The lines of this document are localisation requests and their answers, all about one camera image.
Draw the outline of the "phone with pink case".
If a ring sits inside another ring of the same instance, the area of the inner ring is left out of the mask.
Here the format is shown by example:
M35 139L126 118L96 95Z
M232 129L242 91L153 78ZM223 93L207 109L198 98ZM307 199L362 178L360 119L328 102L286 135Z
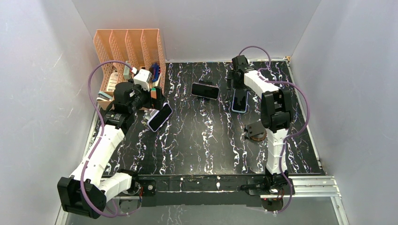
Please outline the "phone with pink case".
M217 99L220 89L217 86L195 82L191 86L191 94L201 98Z

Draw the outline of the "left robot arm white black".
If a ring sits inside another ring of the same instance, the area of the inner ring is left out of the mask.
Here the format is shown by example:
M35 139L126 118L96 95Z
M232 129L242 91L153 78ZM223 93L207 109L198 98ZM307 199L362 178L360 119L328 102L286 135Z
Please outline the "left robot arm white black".
M68 177L61 177L57 189L65 212L97 219L118 215L104 213L109 201L122 192L135 195L140 190L138 175L120 169L105 180L102 175L116 147L134 123L135 113L142 108L160 110L165 102L160 86L144 89L132 79L115 86L113 100L105 115L99 115L100 133L79 166Z

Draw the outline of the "phone with purple case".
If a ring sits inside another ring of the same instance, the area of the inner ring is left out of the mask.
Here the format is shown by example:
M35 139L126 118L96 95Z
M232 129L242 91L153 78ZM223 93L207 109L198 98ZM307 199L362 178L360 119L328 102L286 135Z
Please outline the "phone with purple case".
M173 110L169 103L164 103L163 107L158 110L147 122L149 129L157 132L161 126L169 119Z

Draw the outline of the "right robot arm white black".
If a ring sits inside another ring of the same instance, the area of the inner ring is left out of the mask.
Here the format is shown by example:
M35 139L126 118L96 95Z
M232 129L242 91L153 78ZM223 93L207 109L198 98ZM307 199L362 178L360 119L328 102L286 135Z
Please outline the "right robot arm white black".
M263 181L245 184L239 190L261 190L277 194L284 187L290 192L293 186L288 178L285 159L285 139L293 119L291 97L288 91L277 87L275 82L266 79L260 71L249 64L244 55L232 58L232 69L227 76L228 88L251 89L261 98L260 121L268 142L267 173Z

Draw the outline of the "phone with blue case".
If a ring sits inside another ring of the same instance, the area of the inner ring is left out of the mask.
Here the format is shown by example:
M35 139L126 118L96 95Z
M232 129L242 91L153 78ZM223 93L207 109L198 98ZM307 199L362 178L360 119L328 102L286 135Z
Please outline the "phone with blue case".
M248 102L248 91L245 89L235 89L231 110L236 113L246 113Z

